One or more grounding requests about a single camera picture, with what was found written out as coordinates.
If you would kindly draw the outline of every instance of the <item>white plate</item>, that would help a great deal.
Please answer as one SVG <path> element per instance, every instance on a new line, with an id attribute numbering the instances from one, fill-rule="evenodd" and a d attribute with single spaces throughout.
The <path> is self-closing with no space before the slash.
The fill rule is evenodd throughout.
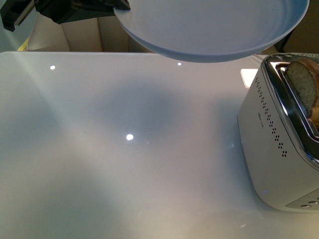
<path id="1" fill-rule="evenodd" d="M 309 0 L 129 0 L 115 10 L 128 34 L 161 55 L 192 62 L 229 61 L 285 37 Z"/>

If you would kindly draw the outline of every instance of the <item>toaster slot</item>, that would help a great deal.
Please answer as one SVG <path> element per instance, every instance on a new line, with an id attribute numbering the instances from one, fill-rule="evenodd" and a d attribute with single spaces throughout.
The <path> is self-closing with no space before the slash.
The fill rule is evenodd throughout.
<path id="1" fill-rule="evenodd" d="M 307 113 L 307 110 L 306 110 L 304 104 L 300 100 L 294 86 L 292 84 L 290 84 L 289 81 L 285 77 L 285 72 L 286 72 L 288 65 L 289 65 L 289 63 L 280 63 L 280 64 L 276 65 L 277 74 L 279 75 L 283 84 L 286 86 L 286 88 L 288 90 L 288 94 L 289 94 L 290 98 L 292 99 L 292 101 L 294 102 L 294 105 L 298 109 L 299 115 L 302 118 L 303 122 L 305 122 L 307 124 L 308 129 L 310 130 L 312 135 L 315 138 L 319 139 L 318 129 L 315 127 L 313 122 L 307 117 L 308 113 Z"/>

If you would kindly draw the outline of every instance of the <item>black object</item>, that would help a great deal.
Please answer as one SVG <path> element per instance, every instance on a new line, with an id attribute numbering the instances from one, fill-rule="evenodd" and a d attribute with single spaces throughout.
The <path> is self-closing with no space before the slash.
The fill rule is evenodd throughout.
<path id="1" fill-rule="evenodd" d="M 131 9 L 127 0 L 7 0 L 0 10 L 4 28 L 14 31 L 14 25 L 20 25 L 34 6 L 58 24 L 114 16 L 113 8 Z"/>
<path id="2" fill-rule="evenodd" d="M 33 7 L 33 0 L 7 0 L 0 9 L 3 27 L 14 31 L 14 25 L 20 25 Z"/>

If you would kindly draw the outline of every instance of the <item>toaster control buttons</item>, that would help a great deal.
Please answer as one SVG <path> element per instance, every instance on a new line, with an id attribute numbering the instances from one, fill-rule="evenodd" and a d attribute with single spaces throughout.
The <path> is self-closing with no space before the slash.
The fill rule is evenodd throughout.
<path id="1" fill-rule="evenodd" d="M 316 201 L 310 201 L 310 202 L 308 202 L 310 205 L 317 205 L 317 204 L 319 204 L 318 202 L 316 202 Z"/>

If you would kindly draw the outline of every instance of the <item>white countertop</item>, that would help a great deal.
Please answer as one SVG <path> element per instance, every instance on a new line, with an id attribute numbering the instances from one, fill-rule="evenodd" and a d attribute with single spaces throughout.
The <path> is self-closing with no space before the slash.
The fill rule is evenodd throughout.
<path id="1" fill-rule="evenodd" d="M 1 237 L 318 238 L 318 214 L 272 209 L 248 175 L 240 70 L 259 65 L 0 54 Z"/>

